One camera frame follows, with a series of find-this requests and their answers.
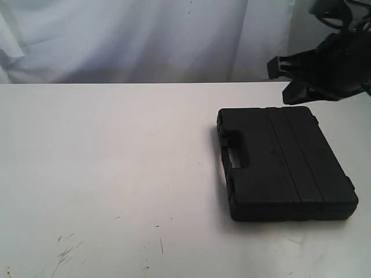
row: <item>black plastic case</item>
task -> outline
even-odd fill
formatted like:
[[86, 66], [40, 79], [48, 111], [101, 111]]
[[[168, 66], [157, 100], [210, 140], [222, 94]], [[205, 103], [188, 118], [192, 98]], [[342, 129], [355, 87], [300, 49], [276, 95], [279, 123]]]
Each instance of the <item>black plastic case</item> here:
[[356, 209], [354, 186], [307, 107], [221, 109], [217, 130], [234, 220], [344, 220]]

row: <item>white fabric backdrop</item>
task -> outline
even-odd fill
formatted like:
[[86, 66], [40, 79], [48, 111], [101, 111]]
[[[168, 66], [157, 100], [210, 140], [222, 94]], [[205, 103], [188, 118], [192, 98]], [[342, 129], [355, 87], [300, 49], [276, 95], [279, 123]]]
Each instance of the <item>white fabric backdrop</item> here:
[[267, 78], [295, 0], [0, 0], [0, 82]]

